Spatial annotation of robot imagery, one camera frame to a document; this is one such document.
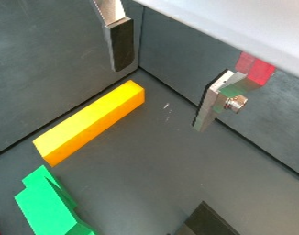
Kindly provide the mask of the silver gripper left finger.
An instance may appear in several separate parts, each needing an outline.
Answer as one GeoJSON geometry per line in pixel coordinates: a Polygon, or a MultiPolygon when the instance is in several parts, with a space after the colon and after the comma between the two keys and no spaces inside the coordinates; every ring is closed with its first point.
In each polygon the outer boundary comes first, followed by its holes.
{"type": "Polygon", "coordinates": [[[135,59],[133,19],[127,17],[121,0],[90,0],[90,2],[104,27],[112,69],[120,72],[135,59]]]}

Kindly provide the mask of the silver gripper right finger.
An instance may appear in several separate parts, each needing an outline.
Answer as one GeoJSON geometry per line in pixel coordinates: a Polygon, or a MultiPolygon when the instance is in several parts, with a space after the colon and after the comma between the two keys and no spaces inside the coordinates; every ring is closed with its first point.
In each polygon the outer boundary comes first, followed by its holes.
{"type": "Polygon", "coordinates": [[[224,110],[239,113],[247,104],[244,94],[259,88],[245,74],[224,70],[204,88],[193,129],[203,132],[224,110]]]}

